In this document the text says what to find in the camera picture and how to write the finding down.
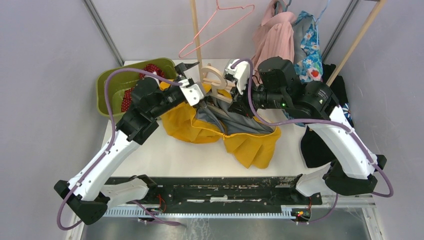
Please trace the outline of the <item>pink garment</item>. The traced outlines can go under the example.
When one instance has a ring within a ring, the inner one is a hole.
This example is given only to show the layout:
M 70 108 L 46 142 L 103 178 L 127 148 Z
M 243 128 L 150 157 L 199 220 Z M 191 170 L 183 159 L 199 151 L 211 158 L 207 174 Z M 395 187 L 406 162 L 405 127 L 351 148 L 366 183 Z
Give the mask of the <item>pink garment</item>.
M 283 11 L 284 2 L 278 8 L 276 14 L 276 2 L 276 0 L 269 2 L 261 23 L 252 38 L 255 54 L 251 61 L 255 71 L 258 70 L 260 63 L 272 57 L 280 57 L 294 62 L 294 30 L 292 24 L 295 23 L 297 17 L 290 11 Z

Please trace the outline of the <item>red polka dot skirt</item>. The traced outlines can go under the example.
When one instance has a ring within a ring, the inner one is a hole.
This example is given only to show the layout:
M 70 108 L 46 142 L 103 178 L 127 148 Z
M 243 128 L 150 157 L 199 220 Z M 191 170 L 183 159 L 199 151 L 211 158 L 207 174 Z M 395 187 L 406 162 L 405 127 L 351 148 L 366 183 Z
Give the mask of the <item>red polka dot skirt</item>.
M 161 68 L 159 68 L 157 65 L 152 64 L 152 63 L 147 64 L 143 68 L 143 70 L 150 72 L 150 73 L 153 73 L 153 74 L 156 74 L 157 76 L 160 76 L 160 77 L 163 77 L 163 78 L 165 77 L 164 71 Z M 123 96 L 121 107 L 120 107 L 121 112 L 123 112 L 123 113 L 126 112 L 130 107 L 130 104 L 132 102 L 131 92 L 133 90 L 134 90 L 134 87 L 131 87 L 131 88 L 124 91 L 124 96 Z

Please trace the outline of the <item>yellow skirt grey lining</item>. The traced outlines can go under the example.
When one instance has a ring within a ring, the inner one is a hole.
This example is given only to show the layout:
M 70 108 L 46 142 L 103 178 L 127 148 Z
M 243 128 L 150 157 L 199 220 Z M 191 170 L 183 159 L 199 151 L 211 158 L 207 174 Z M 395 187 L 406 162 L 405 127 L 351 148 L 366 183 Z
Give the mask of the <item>yellow skirt grey lining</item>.
M 267 168 L 282 135 L 281 130 L 264 125 L 255 118 L 228 112 L 229 104 L 222 100 L 216 103 L 222 112 L 211 105 L 196 109 L 185 102 L 179 104 L 161 116 L 166 133 L 192 144 L 222 140 L 226 152 L 245 168 Z

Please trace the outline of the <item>pink wire hanger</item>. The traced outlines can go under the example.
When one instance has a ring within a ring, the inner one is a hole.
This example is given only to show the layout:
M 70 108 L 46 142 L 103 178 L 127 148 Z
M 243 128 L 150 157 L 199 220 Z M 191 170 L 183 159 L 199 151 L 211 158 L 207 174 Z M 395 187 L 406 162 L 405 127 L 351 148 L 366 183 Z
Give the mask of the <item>pink wire hanger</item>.
M 201 57 L 203 55 L 202 51 L 204 46 L 209 45 L 217 38 L 234 29 L 236 25 L 243 22 L 256 10 L 255 4 L 251 2 L 239 2 L 238 4 L 228 4 L 225 0 L 208 0 L 206 3 L 212 6 L 212 12 L 210 12 L 209 15 L 206 16 L 205 22 L 201 24 L 201 11 L 198 10 L 198 2 L 195 0 L 198 27 L 201 30 L 201 32 L 199 33 L 200 43 L 202 44 L 202 47 L 200 48 Z M 188 2 L 188 4 L 192 21 L 190 3 Z M 195 44 L 187 46 L 187 44 L 192 42 L 194 38 L 193 23 L 192 33 L 192 38 L 179 50 L 177 54 L 177 57 L 179 59 L 188 58 L 190 55 L 195 55 L 195 58 L 197 58 L 196 52 L 194 52 L 194 48 L 196 47 Z

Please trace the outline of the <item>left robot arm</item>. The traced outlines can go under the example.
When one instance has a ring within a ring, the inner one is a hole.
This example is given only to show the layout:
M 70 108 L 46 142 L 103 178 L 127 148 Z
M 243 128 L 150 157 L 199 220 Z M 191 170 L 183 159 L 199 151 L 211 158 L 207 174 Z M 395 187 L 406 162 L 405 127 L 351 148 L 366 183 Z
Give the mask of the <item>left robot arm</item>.
M 205 97 L 201 84 L 185 72 L 193 63 L 175 66 L 176 79 L 169 80 L 145 71 L 131 92 L 129 109 L 119 121 L 113 121 L 112 134 L 92 160 L 70 180 L 59 180 L 54 190 L 86 225 L 97 222 L 107 210 L 128 202 L 138 203 L 156 187 L 146 175 L 130 177 L 119 184 L 108 180 L 123 161 L 158 128 L 158 118 L 181 103 L 197 105 Z

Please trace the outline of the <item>wooden hanger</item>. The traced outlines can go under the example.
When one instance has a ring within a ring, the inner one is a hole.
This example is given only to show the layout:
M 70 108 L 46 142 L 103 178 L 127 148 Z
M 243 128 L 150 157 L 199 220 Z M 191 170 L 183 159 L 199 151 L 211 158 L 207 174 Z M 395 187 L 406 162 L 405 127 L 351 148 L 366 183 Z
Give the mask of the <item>wooden hanger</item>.
M 239 114 L 248 118 L 255 118 L 267 126 L 276 126 L 276 123 L 269 122 L 257 112 L 258 109 L 277 109 L 281 105 L 276 95 L 272 95 L 264 90 L 253 89 L 253 69 L 250 66 L 250 78 L 243 95 L 236 93 L 235 84 L 224 78 L 224 72 L 212 67 L 204 66 L 200 72 L 203 74 L 201 82 L 211 87 L 211 96 L 229 104 L 227 111 Z

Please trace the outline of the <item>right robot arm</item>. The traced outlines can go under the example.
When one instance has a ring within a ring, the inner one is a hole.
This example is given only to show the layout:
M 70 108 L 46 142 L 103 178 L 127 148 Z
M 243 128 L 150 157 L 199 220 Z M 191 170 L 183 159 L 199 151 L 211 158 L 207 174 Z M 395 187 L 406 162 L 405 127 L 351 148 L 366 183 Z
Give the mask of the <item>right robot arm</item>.
M 248 58 L 236 59 L 225 68 L 224 77 L 235 84 L 233 111 L 257 117 L 259 109 L 284 110 L 290 116 L 286 124 L 306 125 L 332 153 L 328 166 L 295 179 L 296 192 L 305 197 L 325 190 L 342 196 L 376 194 L 375 173 L 383 174 L 387 159 L 366 147 L 329 86 L 301 82 L 293 63 L 279 56 L 258 67 Z

